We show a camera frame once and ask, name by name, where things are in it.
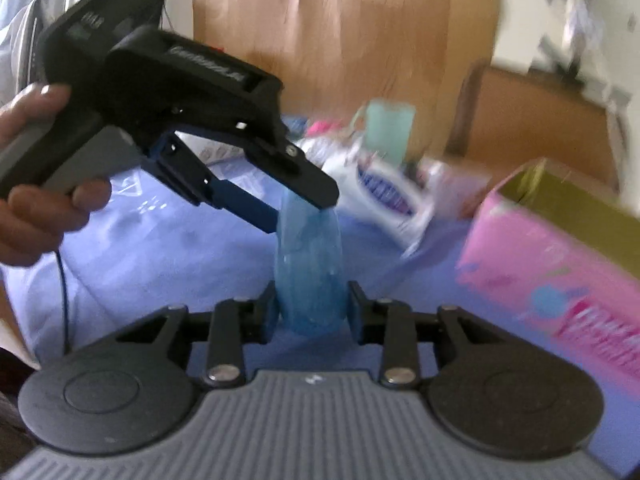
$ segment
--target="transparent bottle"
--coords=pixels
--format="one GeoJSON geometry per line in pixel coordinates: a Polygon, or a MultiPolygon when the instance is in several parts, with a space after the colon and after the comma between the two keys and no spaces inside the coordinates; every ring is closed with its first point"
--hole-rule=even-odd
{"type": "Polygon", "coordinates": [[[278,219],[275,282],[284,323],[294,332],[332,332],[346,317],[348,292],[336,213],[319,210],[288,189],[278,219]]]}

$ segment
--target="pink box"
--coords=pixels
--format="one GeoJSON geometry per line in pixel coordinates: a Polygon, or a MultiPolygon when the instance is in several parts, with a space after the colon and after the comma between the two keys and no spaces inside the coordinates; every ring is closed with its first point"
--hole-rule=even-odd
{"type": "Polygon", "coordinates": [[[551,168],[539,162],[489,193],[458,281],[640,394],[640,222],[551,168]]]}

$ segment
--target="metal screw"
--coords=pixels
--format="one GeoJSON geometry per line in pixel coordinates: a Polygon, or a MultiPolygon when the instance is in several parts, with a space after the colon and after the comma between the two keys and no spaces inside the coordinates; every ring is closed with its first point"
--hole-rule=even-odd
{"type": "Polygon", "coordinates": [[[409,384],[415,381],[415,372],[410,368],[389,368],[385,372],[385,381],[389,384],[409,384]]]}
{"type": "Polygon", "coordinates": [[[324,383],[324,377],[318,374],[308,375],[305,377],[305,383],[315,386],[316,384],[324,383]]]}
{"type": "Polygon", "coordinates": [[[218,365],[210,368],[207,377],[215,383],[229,383],[240,376],[240,369],[234,365],[218,365]]]}

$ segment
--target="blue table surface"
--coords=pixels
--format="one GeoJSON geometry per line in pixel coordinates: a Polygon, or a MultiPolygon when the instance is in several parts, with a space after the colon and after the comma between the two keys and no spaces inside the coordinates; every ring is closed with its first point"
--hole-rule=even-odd
{"type": "MultiPolygon", "coordinates": [[[[244,160],[222,163],[214,170],[279,206],[280,184],[244,160]]],[[[68,235],[62,247],[74,346],[167,304],[186,304],[199,312],[226,298],[255,297],[273,279],[275,235],[266,235],[224,210],[191,206],[142,172],[124,177],[116,179],[119,194],[86,229],[68,235]]],[[[457,304],[562,355],[545,335],[456,283],[454,268],[468,222],[432,221],[420,249],[406,259],[375,226],[341,216],[340,227],[347,277],[357,280],[370,298],[395,298],[422,312],[457,304]]],[[[31,349],[43,363],[57,358],[62,350],[62,314],[55,260],[47,255],[30,269],[3,272],[31,349]]],[[[190,370],[202,369],[202,350],[195,349],[190,370]]],[[[346,324],[340,332],[317,338],[279,328],[269,345],[245,348],[249,372],[364,368],[377,374],[380,355],[378,346],[357,346],[346,324]]],[[[435,374],[430,345],[420,345],[420,358],[423,374],[435,374]]],[[[598,382],[606,408],[589,449],[622,476],[640,461],[640,402],[615,384],[598,382]]]]}

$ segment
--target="pink object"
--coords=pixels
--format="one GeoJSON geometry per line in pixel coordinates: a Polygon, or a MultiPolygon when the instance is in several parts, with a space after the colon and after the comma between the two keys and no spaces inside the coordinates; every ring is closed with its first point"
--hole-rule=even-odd
{"type": "Polygon", "coordinates": [[[594,375],[640,395],[640,283],[600,253],[494,190],[458,281],[545,332],[594,375]]]}
{"type": "Polygon", "coordinates": [[[305,137],[315,137],[324,135],[332,130],[340,130],[342,123],[338,121],[316,121],[306,131],[305,137]]]}

